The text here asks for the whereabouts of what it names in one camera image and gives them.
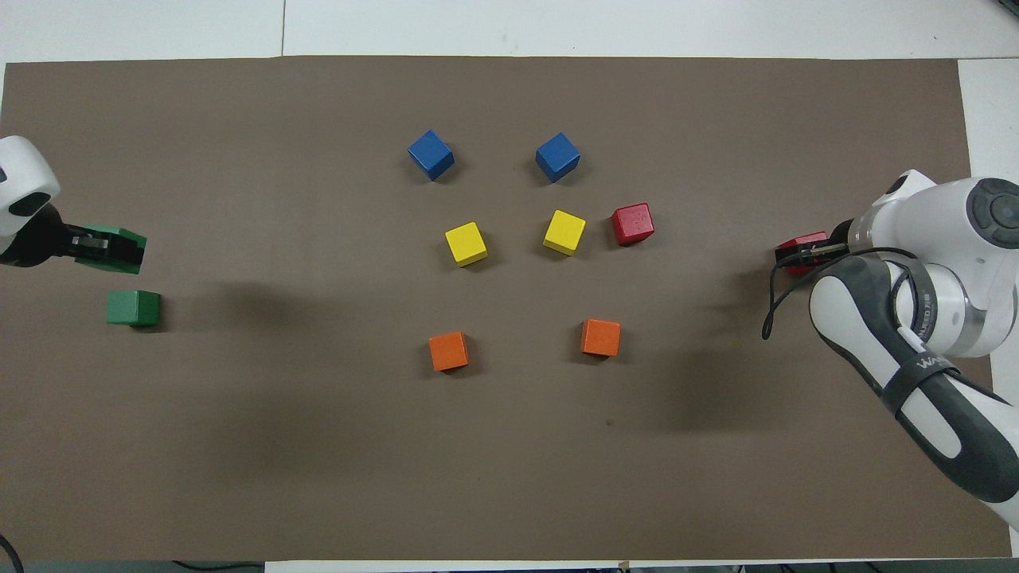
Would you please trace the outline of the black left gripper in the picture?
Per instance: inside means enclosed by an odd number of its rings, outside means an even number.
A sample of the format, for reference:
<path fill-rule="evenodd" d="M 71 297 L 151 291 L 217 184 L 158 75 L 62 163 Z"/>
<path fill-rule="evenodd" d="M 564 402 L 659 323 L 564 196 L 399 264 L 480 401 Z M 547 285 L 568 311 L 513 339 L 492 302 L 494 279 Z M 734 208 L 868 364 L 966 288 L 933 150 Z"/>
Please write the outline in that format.
<path fill-rule="evenodd" d="M 2 253 L 1 264 L 33 267 L 52 256 L 62 256 L 70 244 L 70 256 L 91 259 L 101 254 L 101 236 L 87 228 L 67 228 L 55 206 L 48 204 L 30 217 Z M 138 275 L 146 251 L 146 238 L 109 238 L 96 268 L 100 271 Z"/>

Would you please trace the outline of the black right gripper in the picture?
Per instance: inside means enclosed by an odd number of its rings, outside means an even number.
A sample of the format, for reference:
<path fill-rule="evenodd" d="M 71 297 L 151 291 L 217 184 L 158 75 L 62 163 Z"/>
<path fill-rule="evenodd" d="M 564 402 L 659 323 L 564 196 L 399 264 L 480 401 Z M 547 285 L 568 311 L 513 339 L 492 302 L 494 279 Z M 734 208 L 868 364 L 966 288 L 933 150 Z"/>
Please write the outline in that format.
<path fill-rule="evenodd" d="M 829 244 L 782 244 L 775 248 L 776 268 L 813 268 L 823 263 L 845 256 L 848 247 L 850 229 L 855 219 L 847 219 L 833 229 Z"/>

